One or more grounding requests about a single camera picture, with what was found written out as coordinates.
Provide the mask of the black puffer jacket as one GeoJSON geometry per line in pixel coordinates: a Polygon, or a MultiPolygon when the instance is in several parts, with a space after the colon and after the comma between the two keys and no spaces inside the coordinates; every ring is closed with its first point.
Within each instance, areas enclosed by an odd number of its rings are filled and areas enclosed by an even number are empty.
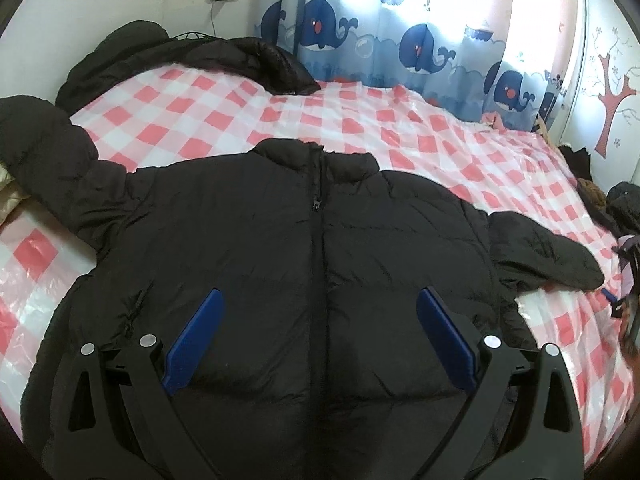
{"type": "Polygon", "coordinates": [[[221,328],[174,407],[224,478],[407,479],[464,401],[420,326],[420,290],[531,349],[521,292],[604,281],[587,248],[532,219],[314,143],[129,172],[64,110],[14,96],[1,161],[96,252],[23,394],[24,443],[46,467],[81,347],[112,353],[146,334],[169,347],[219,290],[221,328]]]}

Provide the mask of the dark clothes pile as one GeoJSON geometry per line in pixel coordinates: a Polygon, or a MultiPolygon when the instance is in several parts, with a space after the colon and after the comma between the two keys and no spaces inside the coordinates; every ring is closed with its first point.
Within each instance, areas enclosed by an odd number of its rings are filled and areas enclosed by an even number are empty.
{"type": "Polygon", "coordinates": [[[615,237],[639,235],[639,187],[620,182],[607,193],[591,177],[591,156],[585,148],[573,151],[561,145],[559,151],[577,180],[576,191],[591,219],[615,237]]]}

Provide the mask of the white wardrobe with tree decal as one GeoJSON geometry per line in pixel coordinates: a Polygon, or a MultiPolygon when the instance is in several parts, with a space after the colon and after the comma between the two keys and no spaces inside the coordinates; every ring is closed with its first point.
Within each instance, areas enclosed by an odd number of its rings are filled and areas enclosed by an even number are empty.
{"type": "Polygon", "coordinates": [[[639,40],[614,0],[580,0],[576,62],[556,116],[558,140],[590,156],[605,191],[639,180],[639,40]]]}

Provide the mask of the cream puffer jacket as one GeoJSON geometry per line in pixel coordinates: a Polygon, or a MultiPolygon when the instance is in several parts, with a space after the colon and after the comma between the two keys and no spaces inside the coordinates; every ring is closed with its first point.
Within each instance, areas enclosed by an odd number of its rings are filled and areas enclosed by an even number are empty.
{"type": "Polygon", "coordinates": [[[0,223],[6,221],[12,211],[29,195],[18,185],[6,167],[0,165],[0,223]]]}

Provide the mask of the pink checkered bed cover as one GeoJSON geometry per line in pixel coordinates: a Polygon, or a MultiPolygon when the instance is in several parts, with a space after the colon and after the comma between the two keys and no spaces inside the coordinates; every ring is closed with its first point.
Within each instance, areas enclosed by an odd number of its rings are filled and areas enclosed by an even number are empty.
{"type": "Polygon", "coordinates": [[[600,292],[547,288],[518,308],[540,342],[562,349],[576,391],[585,459],[623,423],[634,386],[617,347],[607,294],[623,288],[615,237],[590,218],[563,156],[539,134],[496,118],[462,122],[405,88],[329,82],[311,96],[273,96],[256,82],[171,65],[111,88],[74,116],[102,158],[128,170],[242,153],[268,138],[372,154],[382,169],[430,178],[477,208],[514,210],[586,246],[600,292]]]}

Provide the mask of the whale print curtain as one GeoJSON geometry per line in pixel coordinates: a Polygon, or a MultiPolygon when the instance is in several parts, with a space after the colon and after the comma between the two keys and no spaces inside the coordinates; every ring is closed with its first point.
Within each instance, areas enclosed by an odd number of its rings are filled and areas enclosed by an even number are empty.
{"type": "Polygon", "coordinates": [[[314,78],[404,86],[457,118],[528,130],[570,64],[579,0],[260,0],[256,34],[314,78]]]}

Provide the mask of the black coat at headboard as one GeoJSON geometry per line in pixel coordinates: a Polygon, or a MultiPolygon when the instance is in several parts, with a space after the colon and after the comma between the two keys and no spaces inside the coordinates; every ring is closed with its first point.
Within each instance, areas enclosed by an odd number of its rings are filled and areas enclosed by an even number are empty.
{"type": "Polygon", "coordinates": [[[310,96],[320,90],[297,58],[268,41],[171,37],[160,24],[134,21],[111,32],[70,70],[55,105],[73,115],[116,84],[171,64],[239,75],[275,96],[310,96]]]}

